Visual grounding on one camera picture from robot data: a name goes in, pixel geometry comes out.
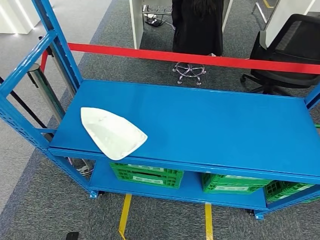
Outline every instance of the chair wheel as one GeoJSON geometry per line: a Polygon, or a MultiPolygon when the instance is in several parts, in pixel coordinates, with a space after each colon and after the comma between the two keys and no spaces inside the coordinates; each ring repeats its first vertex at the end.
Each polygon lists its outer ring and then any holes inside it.
{"type": "Polygon", "coordinates": [[[240,82],[241,83],[244,83],[244,82],[245,82],[246,81],[246,78],[245,77],[245,76],[242,76],[241,78],[240,78],[240,82]]]}

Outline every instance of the cable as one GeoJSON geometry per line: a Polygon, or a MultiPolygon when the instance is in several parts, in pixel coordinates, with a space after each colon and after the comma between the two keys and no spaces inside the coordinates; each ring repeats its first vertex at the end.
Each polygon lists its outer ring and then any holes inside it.
{"type": "Polygon", "coordinates": [[[164,23],[164,24],[168,24],[168,25],[169,25],[169,26],[171,26],[171,27],[172,27],[172,29],[173,29],[173,30],[174,30],[174,31],[176,30],[176,28],[175,28],[174,25],[172,25],[172,24],[171,24],[171,23],[167,22],[167,19],[166,19],[166,20],[165,20],[165,21],[163,21],[163,23],[164,23]]]}

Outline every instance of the white desk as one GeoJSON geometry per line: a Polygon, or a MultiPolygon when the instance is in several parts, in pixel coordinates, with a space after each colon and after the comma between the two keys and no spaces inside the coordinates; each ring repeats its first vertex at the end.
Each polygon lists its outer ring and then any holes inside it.
{"type": "MultiPolygon", "coordinates": [[[[226,27],[232,1],[233,0],[224,0],[222,31],[226,27]]],[[[143,5],[171,6],[172,0],[129,0],[129,3],[134,46],[134,49],[139,49],[143,34],[144,18],[143,16],[143,5]]]]}

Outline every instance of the shelf caster wheel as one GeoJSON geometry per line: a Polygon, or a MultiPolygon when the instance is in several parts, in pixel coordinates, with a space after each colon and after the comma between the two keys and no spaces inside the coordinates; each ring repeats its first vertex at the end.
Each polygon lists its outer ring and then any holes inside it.
{"type": "Polygon", "coordinates": [[[91,199],[97,199],[98,197],[98,191],[91,191],[89,195],[91,199]]]}
{"type": "Polygon", "coordinates": [[[105,191],[98,191],[97,192],[97,196],[99,197],[99,196],[102,196],[102,195],[104,195],[106,192],[105,191]]]}
{"type": "Polygon", "coordinates": [[[245,82],[246,81],[246,78],[245,77],[245,76],[242,76],[241,78],[240,78],[240,83],[244,83],[244,82],[245,82]]]}
{"type": "Polygon", "coordinates": [[[250,216],[254,216],[254,210],[252,209],[246,209],[247,213],[248,213],[250,216]]]}

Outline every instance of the retractable belt barrier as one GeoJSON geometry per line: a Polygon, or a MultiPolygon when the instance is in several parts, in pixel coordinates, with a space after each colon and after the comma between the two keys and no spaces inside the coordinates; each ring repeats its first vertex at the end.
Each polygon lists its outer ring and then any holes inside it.
{"type": "Polygon", "coordinates": [[[82,43],[68,43],[72,51],[85,52],[93,54],[114,55],[129,58],[160,60],[169,62],[183,62],[189,64],[203,64],[219,67],[240,68],[240,69],[257,69],[266,71],[279,71],[303,74],[320,75],[320,65],[305,64],[294,62],[281,62],[269,60],[254,60],[235,57],[213,57],[206,55],[193,55],[185,53],[176,53],[168,51],[155,51],[133,49],[116,46],[103,46],[82,43]]]}

